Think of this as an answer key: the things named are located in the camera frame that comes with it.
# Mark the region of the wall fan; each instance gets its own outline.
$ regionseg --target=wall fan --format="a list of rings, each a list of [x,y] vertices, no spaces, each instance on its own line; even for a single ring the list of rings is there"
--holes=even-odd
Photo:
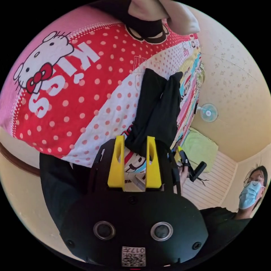
[[[197,106],[197,110],[200,110],[201,118],[206,122],[214,122],[218,117],[217,108],[210,103],[204,104],[203,106]]]

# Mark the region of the qr code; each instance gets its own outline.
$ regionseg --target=qr code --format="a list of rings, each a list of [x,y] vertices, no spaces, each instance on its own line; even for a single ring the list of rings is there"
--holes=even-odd
[[[146,266],[145,248],[122,247],[122,266],[143,267]]]

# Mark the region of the brown bed frame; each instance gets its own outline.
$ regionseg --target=brown bed frame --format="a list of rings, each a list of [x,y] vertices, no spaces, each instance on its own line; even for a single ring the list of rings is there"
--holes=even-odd
[[[8,160],[10,161],[12,164],[14,164],[15,166],[17,166],[18,168],[36,175],[36,176],[40,176],[40,170],[37,169],[36,167],[30,166],[27,163],[21,161],[20,159],[18,159],[17,157],[15,157],[13,154],[11,154],[4,146],[3,144],[0,142],[0,153]]]

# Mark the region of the face mask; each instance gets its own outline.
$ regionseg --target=face mask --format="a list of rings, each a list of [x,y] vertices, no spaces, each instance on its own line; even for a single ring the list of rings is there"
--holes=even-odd
[[[259,198],[256,198],[261,187],[260,183],[253,185],[253,182],[250,182],[247,187],[243,189],[239,196],[239,209],[247,209],[251,207]]]

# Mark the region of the red bow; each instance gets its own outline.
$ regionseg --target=red bow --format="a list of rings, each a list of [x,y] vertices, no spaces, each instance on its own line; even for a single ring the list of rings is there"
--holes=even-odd
[[[45,63],[42,65],[40,70],[35,73],[33,77],[30,77],[26,82],[26,90],[28,93],[33,93],[33,91],[36,88],[36,85],[41,82],[48,80],[53,74],[53,67],[50,63]]]

